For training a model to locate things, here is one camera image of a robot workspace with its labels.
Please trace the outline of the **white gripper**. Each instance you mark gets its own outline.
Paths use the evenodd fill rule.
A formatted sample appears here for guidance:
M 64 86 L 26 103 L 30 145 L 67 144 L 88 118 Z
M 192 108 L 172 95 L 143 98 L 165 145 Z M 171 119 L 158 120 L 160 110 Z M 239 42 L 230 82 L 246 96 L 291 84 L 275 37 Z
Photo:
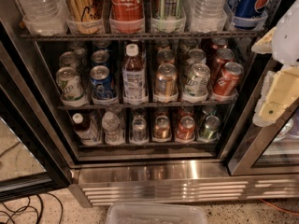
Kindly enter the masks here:
M 254 109 L 253 123 L 266 127 L 274 124 L 299 98 L 299 0 L 251 50 L 258 54 L 272 52 L 276 61 L 285 64 L 277 72 L 267 72 Z

